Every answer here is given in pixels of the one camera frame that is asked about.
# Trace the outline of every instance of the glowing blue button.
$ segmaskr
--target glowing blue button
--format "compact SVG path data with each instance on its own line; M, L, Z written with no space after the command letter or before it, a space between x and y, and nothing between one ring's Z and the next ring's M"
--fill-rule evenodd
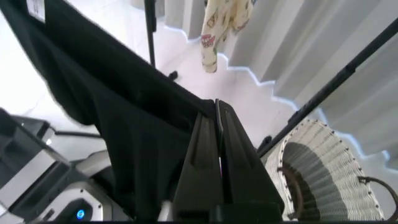
M84 210L79 210L76 214L77 219L82 219L85 217L85 211Z

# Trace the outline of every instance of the white laundry basket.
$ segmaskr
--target white laundry basket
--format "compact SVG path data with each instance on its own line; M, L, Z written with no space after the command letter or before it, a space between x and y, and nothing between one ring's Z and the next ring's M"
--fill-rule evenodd
M348 147L317 120L302 121L261 160L285 203L284 220L383 220L369 181L398 202L386 183L365 177Z

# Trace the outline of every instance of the black garment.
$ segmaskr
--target black garment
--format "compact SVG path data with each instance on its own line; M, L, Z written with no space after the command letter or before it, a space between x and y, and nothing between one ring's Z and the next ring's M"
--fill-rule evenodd
M214 103L170 81L64 1L45 1L45 23L29 15L26 0L1 0L0 9L63 109L97 127L118 191L134 192L137 217L156 219L177 184L197 113L214 119Z

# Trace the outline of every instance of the brown handle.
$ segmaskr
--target brown handle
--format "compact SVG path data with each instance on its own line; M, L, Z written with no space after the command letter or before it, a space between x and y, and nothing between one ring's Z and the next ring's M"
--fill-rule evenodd
M297 195L297 209L294 211L294 213L288 214L288 218L289 219L294 219L297 218L299 219L301 217L301 214L304 210L304 199L303 199L303 195L301 193L301 189L299 186L299 183L297 182L296 178L294 177L294 175L291 173L290 170L288 170L285 167L280 167L277 169L278 171L282 171L282 173L285 175L285 178L289 181L291 181L291 183L293 183L294 189L296 191L296 195Z
M396 210L391 215L391 217L389 219L387 219L387 221L396 221L398 219L398 195L397 195L397 193L395 193L394 189L392 189L392 187L390 187L384 181L376 179L374 177L358 177L358 180L360 182L364 182L365 184L369 183L370 181L376 182L376 183L382 185L383 187L385 187L388 190L388 192L390 192L390 194L391 194L391 196L394 199L394 202L396 204Z

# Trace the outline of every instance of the white clothing tag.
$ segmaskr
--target white clothing tag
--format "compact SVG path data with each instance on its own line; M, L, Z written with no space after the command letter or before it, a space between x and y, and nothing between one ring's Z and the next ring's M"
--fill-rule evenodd
M31 16L45 22L44 0L26 0L26 4Z

